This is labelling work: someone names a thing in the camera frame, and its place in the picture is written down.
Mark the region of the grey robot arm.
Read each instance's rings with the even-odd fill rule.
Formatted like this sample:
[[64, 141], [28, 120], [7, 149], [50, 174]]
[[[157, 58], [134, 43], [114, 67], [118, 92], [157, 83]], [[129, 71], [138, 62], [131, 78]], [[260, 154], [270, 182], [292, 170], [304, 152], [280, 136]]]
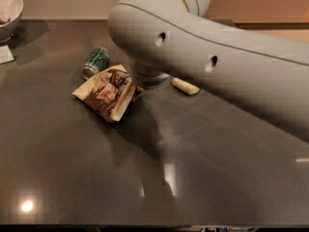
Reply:
[[309, 136], [309, 43], [203, 17], [210, 0], [120, 0], [109, 35], [134, 82], [187, 78], [301, 139]]

